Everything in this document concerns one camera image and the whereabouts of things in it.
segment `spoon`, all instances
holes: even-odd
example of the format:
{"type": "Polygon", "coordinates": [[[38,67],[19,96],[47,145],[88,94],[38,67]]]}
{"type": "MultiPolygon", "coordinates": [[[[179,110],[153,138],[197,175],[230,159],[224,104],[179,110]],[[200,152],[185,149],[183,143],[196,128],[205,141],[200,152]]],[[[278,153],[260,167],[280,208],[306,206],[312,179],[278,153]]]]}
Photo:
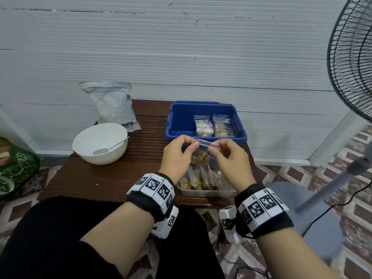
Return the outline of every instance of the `spoon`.
{"type": "Polygon", "coordinates": [[[127,138],[125,138],[123,141],[120,141],[119,143],[115,144],[114,146],[112,146],[111,148],[102,148],[102,149],[98,149],[98,150],[95,150],[93,152],[93,155],[101,155],[101,154],[104,154],[104,153],[107,153],[109,150],[111,150],[113,147],[116,147],[117,145],[123,143],[125,140],[127,140],[130,136],[128,136],[127,138]]]}

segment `green patterned fabric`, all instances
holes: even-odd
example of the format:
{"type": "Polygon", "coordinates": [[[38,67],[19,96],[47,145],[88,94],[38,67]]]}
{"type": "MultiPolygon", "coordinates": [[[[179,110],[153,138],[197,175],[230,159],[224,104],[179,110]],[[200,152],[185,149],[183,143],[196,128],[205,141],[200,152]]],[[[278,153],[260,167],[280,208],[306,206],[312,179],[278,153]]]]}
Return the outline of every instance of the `green patterned fabric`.
{"type": "Polygon", "coordinates": [[[0,165],[0,199],[16,192],[40,168],[40,159],[27,150],[12,145],[7,139],[0,137],[0,154],[9,153],[6,163],[0,165]]]}

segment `blue plastic crate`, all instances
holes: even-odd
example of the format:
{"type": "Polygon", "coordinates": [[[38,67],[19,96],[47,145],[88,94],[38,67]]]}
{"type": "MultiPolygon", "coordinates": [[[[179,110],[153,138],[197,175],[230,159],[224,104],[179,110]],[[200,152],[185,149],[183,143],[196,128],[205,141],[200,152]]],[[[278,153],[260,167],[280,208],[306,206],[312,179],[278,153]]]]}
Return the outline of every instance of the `blue plastic crate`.
{"type": "Polygon", "coordinates": [[[234,140],[237,144],[247,142],[247,134],[243,129],[240,118],[233,105],[220,104],[218,102],[192,102],[177,101],[170,105],[165,138],[174,140],[184,134],[195,138],[204,139],[210,142],[222,139],[219,137],[202,137],[196,135],[196,125],[194,115],[209,116],[212,120],[213,115],[228,115],[230,118],[229,126],[234,131],[234,140]]]}

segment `fan base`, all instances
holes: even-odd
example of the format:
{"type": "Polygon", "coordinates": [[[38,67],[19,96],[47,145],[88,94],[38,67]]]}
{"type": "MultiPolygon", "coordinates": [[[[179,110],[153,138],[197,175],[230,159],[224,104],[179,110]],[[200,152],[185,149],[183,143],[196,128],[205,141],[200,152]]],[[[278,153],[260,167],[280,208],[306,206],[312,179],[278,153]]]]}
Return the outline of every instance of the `fan base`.
{"type": "MultiPolygon", "coordinates": [[[[288,215],[300,235],[329,208],[324,202],[320,202],[303,214],[298,214],[296,208],[312,197],[313,192],[291,182],[275,182],[268,188],[289,208],[288,215]]],[[[342,248],[343,235],[339,222],[339,216],[330,211],[315,222],[304,236],[306,244],[325,262],[330,261],[342,248]]]]}

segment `hand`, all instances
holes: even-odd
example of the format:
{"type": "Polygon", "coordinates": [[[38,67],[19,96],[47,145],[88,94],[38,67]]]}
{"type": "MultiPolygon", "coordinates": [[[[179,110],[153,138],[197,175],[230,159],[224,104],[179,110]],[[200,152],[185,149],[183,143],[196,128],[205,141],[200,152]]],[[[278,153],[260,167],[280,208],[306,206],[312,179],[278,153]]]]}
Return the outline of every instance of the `hand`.
{"type": "Polygon", "coordinates": [[[221,146],[221,152],[215,147],[209,147],[208,151],[216,158],[226,180],[238,193],[256,183],[249,156],[238,144],[231,139],[221,139],[215,143],[221,146]]]}
{"type": "Polygon", "coordinates": [[[181,135],[174,139],[164,148],[159,172],[167,175],[176,184],[187,172],[191,163],[192,153],[197,148],[199,148],[199,142],[190,136],[181,135]],[[182,153],[181,148],[184,144],[191,145],[182,153]]]}

